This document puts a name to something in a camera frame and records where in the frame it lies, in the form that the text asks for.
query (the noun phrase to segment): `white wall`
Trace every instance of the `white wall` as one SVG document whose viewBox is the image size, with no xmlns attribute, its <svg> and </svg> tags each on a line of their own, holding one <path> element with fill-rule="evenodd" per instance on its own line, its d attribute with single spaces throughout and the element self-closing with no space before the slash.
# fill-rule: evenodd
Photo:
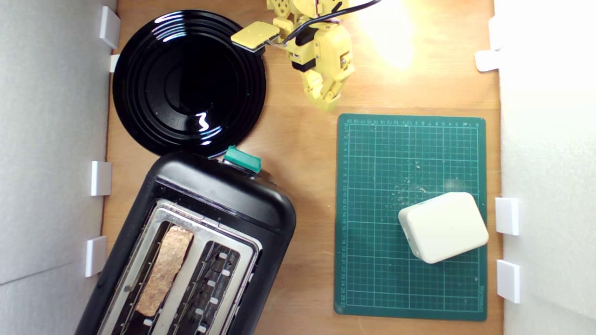
<svg viewBox="0 0 596 335">
<path fill-rule="evenodd" d="M 596 4 L 495 0 L 500 51 L 502 193 L 520 199 L 521 303 L 507 335 L 596 334 Z"/>
<path fill-rule="evenodd" d="M 102 5 L 116 0 L 0 1 L 0 334 L 72 333 L 97 280 L 83 260 L 103 210 Z"/>
</svg>

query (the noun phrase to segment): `black cable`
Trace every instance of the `black cable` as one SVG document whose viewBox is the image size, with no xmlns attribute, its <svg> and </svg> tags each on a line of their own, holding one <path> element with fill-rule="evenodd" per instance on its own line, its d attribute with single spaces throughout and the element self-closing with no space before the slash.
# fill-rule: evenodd
<svg viewBox="0 0 596 335">
<path fill-rule="evenodd" d="M 337 3 L 335 7 L 331 10 L 332 13 L 336 12 L 341 6 L 343 5 L 343 1 Z"/>
<path fill-rule="evenodd" d="M 334 18 L 337 16 L 341 16 L 341 15 L 345 15 L 345 14 L 349 14 L 349 13 L 354 13 L 355 11 L 359 11 L 359 10 L 363 10 L 364 8 L 368 8 L 374 4 L 377 4 L 381 2 L 381 0 L 370 0 L 369 2 L 367 2 L 366 4 L 362 4 L 362 5 L 358 5 L 358 6 L 354 6 L 354 7 L 350 7 L 350 8 L 346 8 L 334 13 L 330 13 L 327 15 L 323 15 L 317 18 L 313 18 L 311 20 L 308 20 L 306 22 L 304 22 L 303 24 L 301 24 L 298 28 L 296 28 L 293 32 L 291 32 L 288 37 L 285 38 L 285 40 L 282 42 L 282 44 L 286 44 L 288 41 L 290 41 L 291 39 L 295 38 L 301 31 L 303 31 L 304 29 L 306 29 L 306 27 L 310 26 L 311 24 L 314 23 L 319 23 L 319 22 L 323 22 L 323 21 L 327 21 L 330 18 Z"/>
</svg>

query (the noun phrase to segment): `white block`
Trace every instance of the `white block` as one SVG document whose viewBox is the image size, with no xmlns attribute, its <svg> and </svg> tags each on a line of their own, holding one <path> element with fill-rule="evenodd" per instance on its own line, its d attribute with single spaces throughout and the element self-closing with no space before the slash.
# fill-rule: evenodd
<svg viewBox="0 0 596 335">
<path fill-rule="evenodd" d="M 116 64 L 118 63 L 119 58 L 120 54 L 110 56 L 110 73 L 114 73 L 114 71 L 116 71 Z"/>
<path fill-rule="evenodd" d="M 108 239 L 106 236 L 99 236 L 87 241 L 85 277 L 91 277 L 104 268 L 107 250 Z"/>
<path fill-rule="evenodd" d="M 111 194 L 111 163 L 91 163 L 91 196 L 109 196 Z"/>
<path fill-rule="evenodd" d="M 120 18 L 108 6 L 101 11 L 100 38 L 112 49 L 118 49 Z"/>
<path fill-rule="evenodd" d="M 496 231 L 519 235 L 519 200 L 516 198 L 495 199 Z"/>
<path fill-rule="evenodd" d="M 496 293 L 503 298 L 520 303 L 520 266 L 502 259 L 496 262 Z"/>
<path fill-rule="evenodd" d="M 480 50 L 474 55 L 476 68 L 480 72 L 496 70 L 501 66 L 501 57 L 498 51 Z"/>
<path fill-rule="evenodd" d="M 433 264 L 483 246 L 488 231 L 469 193 L 449 192 L 399 211 L 412 252 Z"/>
</svg>

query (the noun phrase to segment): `cutting mat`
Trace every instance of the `cutting mat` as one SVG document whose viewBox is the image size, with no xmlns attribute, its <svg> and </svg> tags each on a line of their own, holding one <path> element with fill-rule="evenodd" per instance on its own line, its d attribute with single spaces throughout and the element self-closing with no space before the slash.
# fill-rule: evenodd
<svg viewBox="0 0 596 335">
<path fill-rule="evenodd" d="M 399 225 L 399 210 L 450 191 L 474 195 L 486 222 L 483 119 L 339 117 L 337 313 L 486 319 L 486 246 L 430 265 Z"/>
</svg>

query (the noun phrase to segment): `wire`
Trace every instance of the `wire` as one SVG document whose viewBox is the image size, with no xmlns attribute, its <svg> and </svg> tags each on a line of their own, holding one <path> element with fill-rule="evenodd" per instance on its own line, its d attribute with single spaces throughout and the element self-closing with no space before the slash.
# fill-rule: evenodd
<svg viewBox="0 0 596 335">
<path fill-rule="evenodd" d="M 296 36 L 298 36 L 298 34 L 301 31 L 305 30 L 311 24 L 319 23 L 319 22 L 324 22 L 324 21 L 327 21 L 327 20 L 329 20 L 329 19 L 331 19 L 333 17 L 336 17 L 336 16 L 345 15 L 345 14 L 349 14 L 349 13 L 354 13 L 355 11 L 363 10 L 364 8 L 368 8 L 368 7 L 370 7 L 370 6 L 374 5 L 374 4 L 377 4 L 379 2 L 381 2 L 381 0 L 370 0 L 366 4 L 362 4 L 362 5 L 358 5 L 358 6 L 354 6 L 354 7 L 350 7 L 350 8 L 345 8 L 343 10 L 336 11 L 334 13 L 329 13 L 327 15 L 323 15 L 323 16 L 319 16 L 317 18 L 310 19 L 310 20 L 304 22 L 303 24 L 301 24 L 293 32 L 291 32 L 288 35 L 288 37 L 285 38 L 285 40 L 282 42 L 282 44 L 286 44 L 287 42 L 289 42 L 290 40 L 292 40 L 293 38 L 295 38 Z"/>
</svg>

